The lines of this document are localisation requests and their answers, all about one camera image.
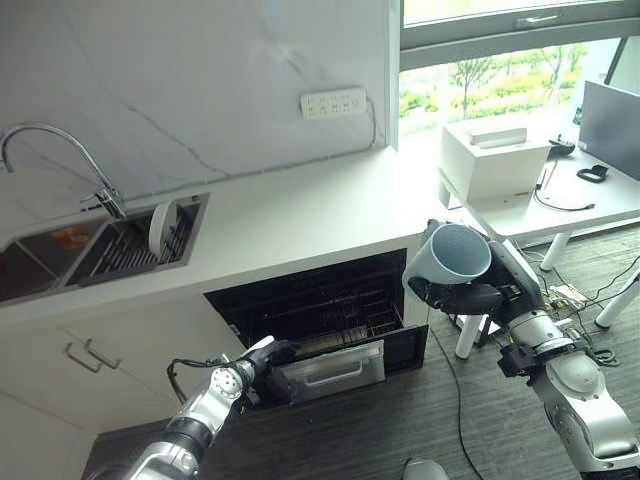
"marble backsplash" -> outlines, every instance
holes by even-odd
[[[126,198],[383,145],[389,5],[0,0],[0,128],[68,130]],[[366,114],[302,118],[302,93],[355,85]],[[46,132],[16,135],[9,154],[0,232],[77,212],[95,191]]]

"table leg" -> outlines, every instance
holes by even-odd
[[[460,338],[456,344],[456,356],[463,360],[471,353],[471,347],[478,334],[480,323],[482,323],[482,317],[484,315],[467,315],[467,319],[462,326],[462,332],[460,332]]]
[[[595,324],[598,327],[609,328],[613,319],[620,315],[634,298],[638,297],[638,294],[640,294],[640,269],[636,270],[635,274],[624,284],[620,291],[624,293],[611,300],[596,318]]]
[[[544,256],[544,260],[542,260],[542,263],[540,264],[540,270],[543,272],[550,272],[553,269],[556,260],[562,254],[562,251],[570,238],[571,232],[562,232],[555,236],[547,254]]]

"kitchen sink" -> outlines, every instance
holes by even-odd
[[[0,253],[0,305],[60,286],[105,222],[103,217],[28,235],[9,244]]]
[[[160,256],[149,250],[153,209],[22,237],[0,252],[0,307],[186,264],[207,196],[179,200]]]
[[[150,272],[180,262],[185,254],[199,204],[178,206],[172,238],[164,242],[160,256],[149,250],[153,210],[104,225],[87,248],[67,285],[88,287],[118,278]]]

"dishwasher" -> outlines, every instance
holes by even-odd
[[[301,403],[421,368],[428,327],[404,326],[405,264],[406,250],[395,250],[206,293],[244,346],[267,335],[296,344],[271,381],[254,385],[253,406]]]

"monitor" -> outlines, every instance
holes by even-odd
[[[640,96],[586,82],[579,146],[640,180]]]

